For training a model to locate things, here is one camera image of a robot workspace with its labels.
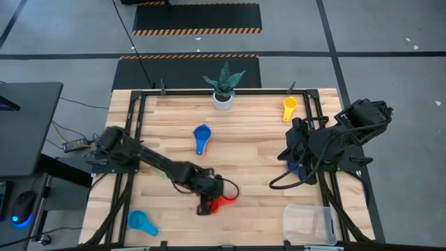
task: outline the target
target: potted plant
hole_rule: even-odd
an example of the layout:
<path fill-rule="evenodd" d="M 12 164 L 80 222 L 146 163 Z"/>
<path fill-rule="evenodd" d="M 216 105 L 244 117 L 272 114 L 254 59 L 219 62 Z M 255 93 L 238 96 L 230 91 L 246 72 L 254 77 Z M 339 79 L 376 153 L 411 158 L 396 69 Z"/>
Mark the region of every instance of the potted plant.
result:
<path fill-rule="evenodd" d="M 228 110 L 232 106 L 235 96 L 234 88 L 242 79 L 245 71 L 236 73 L 231 76 L 229 72 L 229 63 L 226 61 L 220 73 L 220 80 L 211 80 L 207 76 L 203 76 L 204 80 L 214 86 L 214 105 L 219 110 Z"/>

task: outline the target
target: white pot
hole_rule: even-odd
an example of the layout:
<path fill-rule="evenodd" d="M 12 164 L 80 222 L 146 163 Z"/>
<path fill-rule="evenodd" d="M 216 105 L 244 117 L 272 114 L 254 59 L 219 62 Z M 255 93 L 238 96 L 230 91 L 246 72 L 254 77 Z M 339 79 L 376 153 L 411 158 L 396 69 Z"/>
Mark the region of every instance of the white pot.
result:
<path fill-rule="evenodd" d="M 220 102 L 217 100 L 217 98 L 215 97 L 215 93 L 214 93 L 213 100 L 214 100 L 215 108 L 217 108 L 218 110 L 226 111 L 229 108 L 231 108 L 232 102 L 234 101 L 234 96 L 231 96 L 231 98 L 229 98 L 229 100 L 226 102 Z"/>

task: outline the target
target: gray floor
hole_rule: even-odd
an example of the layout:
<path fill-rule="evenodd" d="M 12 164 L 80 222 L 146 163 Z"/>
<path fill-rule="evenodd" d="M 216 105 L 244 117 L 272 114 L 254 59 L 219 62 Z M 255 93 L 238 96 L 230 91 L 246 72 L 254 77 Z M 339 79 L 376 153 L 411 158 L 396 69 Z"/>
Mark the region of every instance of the gray floor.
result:
<path fill-rule="evenodd" d="M 172 0 L 205 2 L 204 0 Z M 0 33 L 20 0 L 0 1 Z M 258 0 L 260 34 L 134 37 L 140 52 L 328 52 L 315 0 Z M 324 0 L 338 52 L 423 52 L 446 50 L 446 1 Z M 135 6 L 118 9 L 128 29 Z M 131 44 L 111 0 L 28 0 L 8 38 L 6 54 L 132 53 Z M 375 159 L 369 166 L 386 241 L 446 247 L 446 58 L 340 58 L 351 100 L 386 100 L 394 120 L 384 135 L 364 151 Z M 5 82 L 64 83 L 62 96 L 107 106 L 117 59 L 0 60 Z M 338 88 L 329 57 L 261 56 L 266 88 Z M 107 111 L 60 101 L 54 120 L 88 138 L 100 133 Z M 76 139 L 75 134 L 65 132 Z M 48 139 L 61 145 L 52 128 Z M 64 154 L 46 144 L 44 153 Z M 45 229 L 80 226 L 83 211 L 53 212 Z M 73 246 L 78 231 L 54 234 L 48 248 Z M 30 250 L 42 250 L 36 243 Z"/>

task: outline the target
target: red object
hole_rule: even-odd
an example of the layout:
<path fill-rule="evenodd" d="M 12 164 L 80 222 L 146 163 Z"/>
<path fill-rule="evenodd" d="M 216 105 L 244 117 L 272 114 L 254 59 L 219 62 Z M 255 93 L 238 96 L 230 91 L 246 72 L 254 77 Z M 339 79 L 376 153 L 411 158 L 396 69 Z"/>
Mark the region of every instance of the red object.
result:
<path fill-rule="evenodd" d="M 233 196 L 233 195 L 226 196 L 226 198 L 232 199 L 232 200 L 225 199 L 225 198 L 223 198 L 223 196 L 219 196 L 217 199 L 214 199 L 212 201 L 212 207 L 210 208 L 210 214 L 218 212 L 218 209 L 221 206 L 229 205 L 229 204 L 236 202 L 236 200 L 233 199 L 233 198 L 235 198 L 235 196 Z"/>

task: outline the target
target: clear plastic container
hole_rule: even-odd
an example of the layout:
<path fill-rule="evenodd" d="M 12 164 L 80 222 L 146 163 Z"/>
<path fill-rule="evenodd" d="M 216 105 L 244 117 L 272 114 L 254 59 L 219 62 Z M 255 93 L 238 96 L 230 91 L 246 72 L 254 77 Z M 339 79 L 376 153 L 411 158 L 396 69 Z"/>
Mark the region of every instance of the clear plastic container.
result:
<path fill-rule="evenodd" d="M 337 242 L 329 207 L 288 205 L 283 222 L 284 237 L 291 243 L 335 245 Z"/>

